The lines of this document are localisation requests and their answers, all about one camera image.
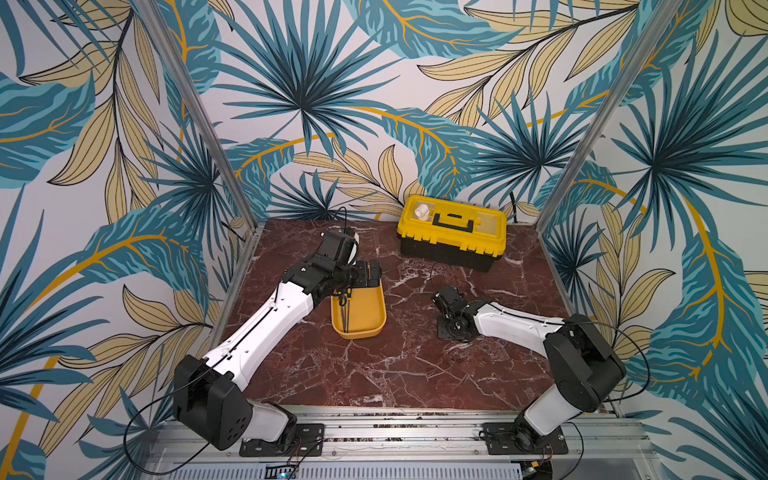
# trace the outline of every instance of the marble table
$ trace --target marble table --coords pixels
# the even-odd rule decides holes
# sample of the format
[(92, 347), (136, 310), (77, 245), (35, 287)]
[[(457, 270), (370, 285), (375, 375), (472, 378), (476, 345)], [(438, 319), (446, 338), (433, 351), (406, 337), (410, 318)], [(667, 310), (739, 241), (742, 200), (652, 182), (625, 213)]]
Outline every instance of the marble table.
[[(533, 227), (509, 226), (504, 258), (482, 273), (401, 256), (396, 223), (349, 225), (360, 235), (359, 258), (376, 258), (382, 267), (384, 329), (373, 338), (345, 340), (331, 327), (324, 300), (264, 360), (245, 391), (249, 398), (285, 405), (519, 410), (552, 384), (547, 361), (521, 346), (485, 337), (470, 344), (438, 339), (430, 300), (450, 284), (468, 298), (564, 316)], [(320, 233), (334, 227), (340, 222), (266, 222), (224, 338), (266, 301), (288, 266), (317, 248)]]

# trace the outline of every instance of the wall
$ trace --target wall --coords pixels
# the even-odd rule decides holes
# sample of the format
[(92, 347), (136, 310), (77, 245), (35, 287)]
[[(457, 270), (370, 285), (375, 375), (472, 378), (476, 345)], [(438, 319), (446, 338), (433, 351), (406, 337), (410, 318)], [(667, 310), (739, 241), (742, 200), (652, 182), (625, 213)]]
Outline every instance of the wall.
[(545, 231), (574, 308), (644, 350), (622, 409), (672, 479), (768, 478), (767, 8), (683, 3), (658, 45), (683, 54), (654, 51)]
[(138, 478), (247, 233), (129, 2), (0, 18), (0, 478)]
[(395, 220), (426, 193), (533, 221), (656, 4), (219, 0), (188, 63), (219, 72), (199, 90), (260, 219)]

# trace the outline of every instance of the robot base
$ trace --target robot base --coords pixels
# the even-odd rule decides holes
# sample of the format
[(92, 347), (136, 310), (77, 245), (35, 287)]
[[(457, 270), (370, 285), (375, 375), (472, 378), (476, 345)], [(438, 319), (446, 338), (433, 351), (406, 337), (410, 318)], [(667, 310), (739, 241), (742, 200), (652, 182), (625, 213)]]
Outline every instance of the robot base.
[(320, 442), (326, 427), (322, 423), (300, 423), (296, 425), (296, 434), (286, 446), (282, 442), (265, 442), (257, 439), (243, 439), (240, 443), (241, 457), (291, 457), (298, 449), (299, 458), (319, 457), (323, 454), (323, 443)]
[(485, 446), (489, 455), (565, 455), (568, 453), (568, 445), (565, 443), (563, 430), (557, 427), (549, 435), (541, 437), (532, 452), (525, 452), (515, 444), (516, 423), (483, 423), (482, 431), (485, 435)]

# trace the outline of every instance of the white arm segment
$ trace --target white arm segment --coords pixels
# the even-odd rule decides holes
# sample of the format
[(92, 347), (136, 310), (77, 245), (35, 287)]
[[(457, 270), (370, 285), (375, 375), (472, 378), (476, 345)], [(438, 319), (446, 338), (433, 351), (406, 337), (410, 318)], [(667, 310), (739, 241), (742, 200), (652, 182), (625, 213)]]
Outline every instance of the white arm segment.
[(478, 309), (475, 325), (481, 335), (516, 343), (547, 358), (544, 338), (563, 326), (563, 319), (533, 315), (493, 302)]
[(234, 374), (232, 382), (240, 391), (245, 390), (266, 355), (288, 330), (314, 308), (312, 296), (295, 283), (280, 283), (276, 294), (277, 297), (272, 292), (270, 299), (229, 339), (205, 354), (208, 358), (206, 365), (216, 365), (214, 370), (222, 375)]
[[(516, 343), (547, 358), (544, 338), (560, 329), (563, 319), (489, 303), (478, 309), (475, 325), (482, 335)], [(581, 410), (568, 403), (558, 387), (553, 385), (525, 410), (525, 419), (539, 435), (546, 436), (579, 413)]]

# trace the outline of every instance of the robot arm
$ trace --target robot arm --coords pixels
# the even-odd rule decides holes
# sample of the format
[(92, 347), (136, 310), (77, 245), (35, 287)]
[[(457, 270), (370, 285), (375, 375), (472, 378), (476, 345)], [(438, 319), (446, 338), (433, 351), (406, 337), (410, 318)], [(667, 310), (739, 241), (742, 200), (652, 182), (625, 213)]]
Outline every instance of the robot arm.
[(291, 440), (292, 416), (249, 402), (243, 390), (288, 330), (326, 297), (379, 285), (378, 263), (357, 262), (358, 247), (352, 229), (325, 232), (317, 251), (290, 267), (270, 298), (229, 339), (202, 360), (182, 359), (174, 371), (176, 419), (219, 450), (246, 432), (247, 438), (268, 442)]
[(466, 302), (452, 286), (432, 298), (441, 321), (455, 339), (478, 334), (517, 343), (549, 360), (554, 385), (515, 420), (515, 444), (523, 452), (541, 451), (546, 437), (582, 412), (594, 412), (627, 370), (594, 324), (583, 315), (549, 318), (485, 300)]

